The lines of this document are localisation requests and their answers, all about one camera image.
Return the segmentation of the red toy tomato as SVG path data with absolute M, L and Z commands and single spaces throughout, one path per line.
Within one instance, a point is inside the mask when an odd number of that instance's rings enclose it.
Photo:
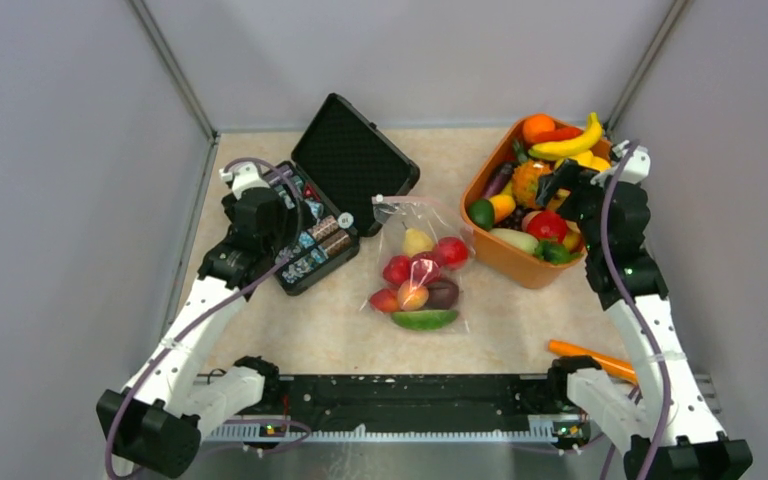
M 393 256 L 382 270 L 382 278 L 394 287 L 412 279 L 412 259 L 405 255 Z

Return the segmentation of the red toy bell pepper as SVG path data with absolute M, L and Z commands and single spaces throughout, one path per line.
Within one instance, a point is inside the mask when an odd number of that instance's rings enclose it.
M 432 251 L 420 253 L 411 259 L 412 279 L 410 281 L 429 285 L 443 278 L 443 271 L 438 257 Z

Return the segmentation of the small orange toy carrot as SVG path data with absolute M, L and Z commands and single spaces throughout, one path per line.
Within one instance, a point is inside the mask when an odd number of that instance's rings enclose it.
M 574 139 L 580 136 L 582 133 L 583 131 L 581 129 L 574 126 L 562 127 L 562 128 L 557 128 L 555 130 L 545 131 L 545 132 L 536 134 L 532 139 L 531 143 L 540 144 L 540 143 L 547 143 L 547 142 L 566 141 L 566 140 Z

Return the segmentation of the toy orange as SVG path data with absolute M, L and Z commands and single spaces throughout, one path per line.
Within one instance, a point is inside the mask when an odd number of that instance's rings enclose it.
M 545 113 L 537 113 L 526 117 L 521 126 L 522 136 L 527 144 L 537 143 L 537 139 L 541 134 L 554 131 L 555 129 L 554 119 Z

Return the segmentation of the pale green toy eggplant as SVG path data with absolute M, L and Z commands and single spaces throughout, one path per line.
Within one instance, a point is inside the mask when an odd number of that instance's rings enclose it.
M 489 234 L 528 255 L 533 255 L 539 245 L 539 240 L 536 237 L 519 230 L 493 228 Z

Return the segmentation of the green toy lime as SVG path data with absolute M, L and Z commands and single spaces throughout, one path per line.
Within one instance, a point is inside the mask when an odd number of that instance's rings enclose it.
M 495 209 L 492 202 L 486 198 L 479 198 L 470 203 L 466 208 L 470 221 L 482 230 L 491 230 L 495 223 Z

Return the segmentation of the clear zip top bag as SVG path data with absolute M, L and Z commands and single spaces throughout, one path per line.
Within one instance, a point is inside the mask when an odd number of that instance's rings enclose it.
M 468 333 L 464 271 L 474 229 L 432 197 L 377 194 L 371 206 L 381 230 L 363 309 L 406 331 Z

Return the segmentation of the red yellow toy mango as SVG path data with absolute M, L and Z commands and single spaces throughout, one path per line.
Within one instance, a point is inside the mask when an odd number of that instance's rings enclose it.
M 393 288 L 383 288 L 373 293 L 368 298 L 370 307 L 381 313 L 390 314 L 399 312 L 401 305 L 398 299 L 398 290 Z

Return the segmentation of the purple toy eggplant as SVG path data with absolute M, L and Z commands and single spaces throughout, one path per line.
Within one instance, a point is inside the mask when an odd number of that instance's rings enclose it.
M 500 194 L 511 180 L 517 166 L 515 162 L 503 162 L 496 166 L 482 190 L 482 197 L 489 199 Z

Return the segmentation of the yellow toy banana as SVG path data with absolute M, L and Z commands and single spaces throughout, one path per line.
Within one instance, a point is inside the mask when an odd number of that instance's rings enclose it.
M 534 144 L 529 149 L 529 155 L 543 160 L 563 160 L 594 147 L 602 140 L 603 132 L 598 114 L 591 112 L 587 118 L 586 128 L 581 134 L 571 139 Z

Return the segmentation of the dark toy grape bunch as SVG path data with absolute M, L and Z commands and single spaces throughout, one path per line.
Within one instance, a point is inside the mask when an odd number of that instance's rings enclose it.
M 521 230 L 522 222 L 529 212 L 529 208 L 517 206 L 514 211 L 505 219 L 505 227 L 514 230 Z

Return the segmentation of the red toy apple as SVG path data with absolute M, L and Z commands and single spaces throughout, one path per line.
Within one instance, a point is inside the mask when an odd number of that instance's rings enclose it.
M 471 253 L 466 243 L 459 237 L 441 238 L 432 250 L 435 261 L 441 268 L 459 270 L 470 260 Z

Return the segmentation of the toy watermelon slice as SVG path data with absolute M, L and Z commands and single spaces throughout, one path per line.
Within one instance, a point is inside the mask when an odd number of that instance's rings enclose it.
M 392 322 L 412 331 L 434 331 L 447 327 L 459 317 L 457 310 L 418 310 L 390 314 Z

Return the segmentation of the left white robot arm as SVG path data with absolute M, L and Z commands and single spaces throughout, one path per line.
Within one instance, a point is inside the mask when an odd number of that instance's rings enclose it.
M 263 414 L 279 404 L 278 383 L 251 367 L 233 367 L 203 388 L 194 381 L 228 322 L 302 232 L 309 209 L 298 192 L 290 198 L 288 205 L 269 187 L 250 187 L 224 199 L 226 236 L 204 255 L 184 307 L 144 366 L 96 404 L 109 478 L 120 476 L 115 458 L 178 478 L 204 436 L 237 411 L 250 406 Z

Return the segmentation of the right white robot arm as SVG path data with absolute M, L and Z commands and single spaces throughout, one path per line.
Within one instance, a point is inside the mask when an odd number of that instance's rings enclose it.
M 560 412 L 582 408 L 622 457 L 628 479 L 738 479 L 753 463 L 700 391 L 676 333 L 664 277 L 644 246 L 648 196 L 621 172 L 563 161 L 538 183 L 545 204 L 568 191 L 558 214 L 586 247 L 586 278 L 620 332 L 637 379 L 634 401 L 596 361 L 554 361 L 546 385 Z

